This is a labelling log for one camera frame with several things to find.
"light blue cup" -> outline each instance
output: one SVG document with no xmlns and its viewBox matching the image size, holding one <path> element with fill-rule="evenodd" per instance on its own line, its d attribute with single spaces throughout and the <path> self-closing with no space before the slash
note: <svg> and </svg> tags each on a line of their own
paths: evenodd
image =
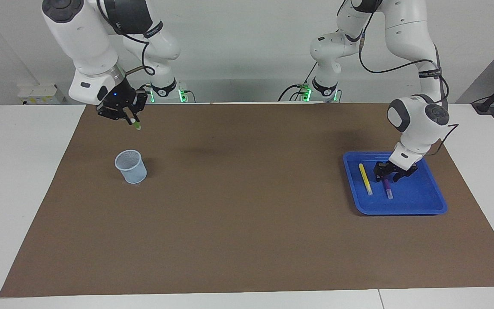
<svg viewBox="0 0 494 309">
<path fill-rule="evenodd" d="M 125 177 L 125 181 L 132 185 L 141 183 L 148 174 L 141 153 L 136 150 L 125 150 L 117 155 L 115 167 Z"/>
</svg>

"white table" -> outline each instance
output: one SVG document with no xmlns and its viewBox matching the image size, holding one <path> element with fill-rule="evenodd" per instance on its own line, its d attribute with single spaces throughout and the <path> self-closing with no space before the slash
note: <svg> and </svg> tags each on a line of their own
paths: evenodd
<svg viewBox="0 0 494 309">
<path fill-rule="evenodd" d="M 84 106 L 0 106 L 0 289 L 83 110 Z M 494 229 L 494 119 L 466 105 L 449 110 L 451 123 L 461 126 L 446 147 Z M 488 309 L 494 308 L 494 288 L 0 299 L 2 309 L 48 307 Z"/>
</svg>

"white robotic arm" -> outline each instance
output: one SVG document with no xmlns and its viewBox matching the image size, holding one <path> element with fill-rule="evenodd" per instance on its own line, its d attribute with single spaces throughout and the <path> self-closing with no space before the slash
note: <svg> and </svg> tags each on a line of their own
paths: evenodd
<svg viewBox="0 0 494 309">
<path fill-rule="evenodd" d="M 101 16 L 126 37 L 127 49 L 141 59 L 157 95 L 179 96 L 169 61 L 178 58 L 180 47 L 163 29 L 149 0 L 43 0 L 42 11 L 57 42 L 74 61 L 71 98 L 97 105 L 98 114 L 104 117 L 126 119 L 131 124 L 124 111 L 129 108 L 140 121 L 137 113 L 143 110 L 148 95 L 130 86 Z"/>
<path fill-rule="evenodd" d="M 416 163 L 450 130 L 443 89 L 447 84 L 441 78 L 439 55 L 428 33 L 425 0 L 345 0 L 337 15 L 339 30 L 314 39 L 310 45 L 310 54 L 318 62 L 312 86 L 316 96 L 326 102 L 333 100 L 340 74 L 337 59 L 358 53 L 361 60 L 364 27 L 375 12 L 386 17 L 386 46 L 417 65 L 422 89 L 422 94 L 393 100 L 388 109 L 388 120 L 402 137 L 389 161 L 377 164 L 375 173 L 378 180 L 396 173 L 397 181 L 415 172 Z"/>
</svg>

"brown mat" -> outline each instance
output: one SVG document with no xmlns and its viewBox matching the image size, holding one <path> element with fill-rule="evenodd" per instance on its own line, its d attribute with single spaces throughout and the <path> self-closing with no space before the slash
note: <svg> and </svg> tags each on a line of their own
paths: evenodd
<svg viewBox="0 0 494 309">
<path fill-rule="evenodd" d="M 445 149 L 436 217 L 364 217 L 342 163 L 384 104 L 87 108 L 0 297 L 494 286 L 494 232 Z M 149 177 L 125 184 L 135 148 Z"/>
</svg>

